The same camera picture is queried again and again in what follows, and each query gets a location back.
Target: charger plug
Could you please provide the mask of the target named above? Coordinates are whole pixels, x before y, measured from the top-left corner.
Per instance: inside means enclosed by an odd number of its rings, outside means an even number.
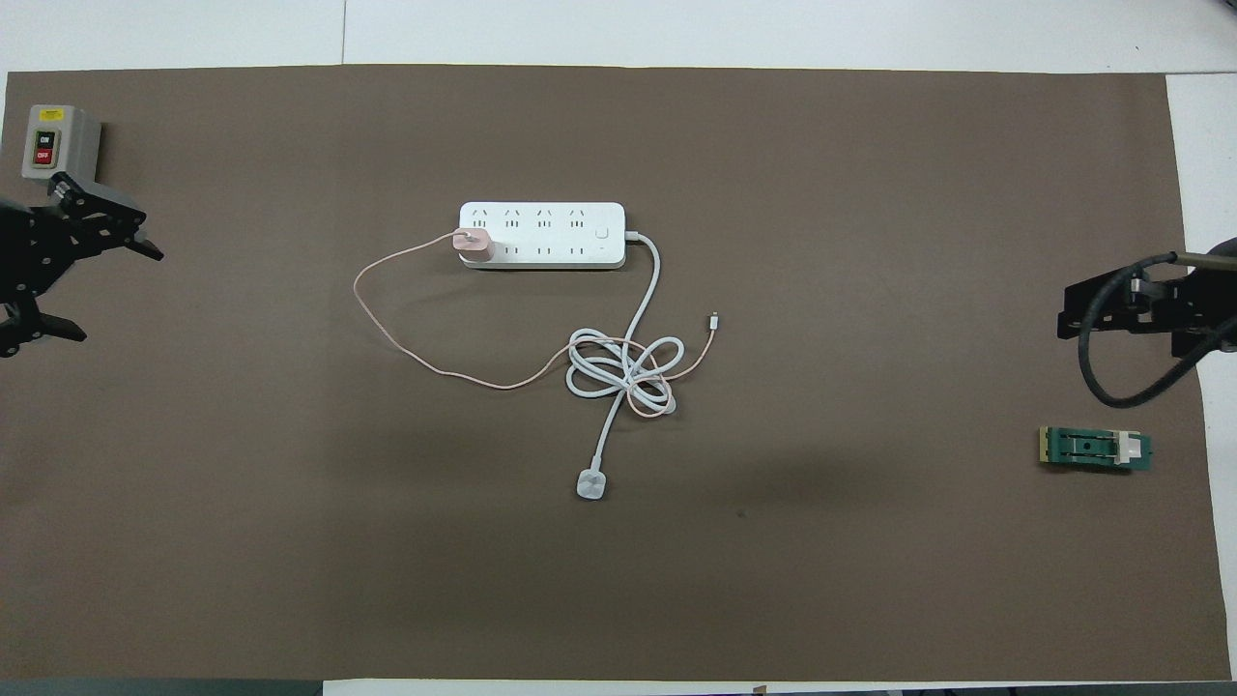
[[[494,257],[494,240],[482,226],[461,226],[452,236],[452,246],[468,261],[485,262]]]

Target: power strip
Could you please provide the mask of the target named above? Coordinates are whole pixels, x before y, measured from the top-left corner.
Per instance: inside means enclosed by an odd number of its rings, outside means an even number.
[[[470,268],[611,269],[627,258],[627,215],[618,203],[474,200],[460,206],[460,227],[485,229],[487,261]]]

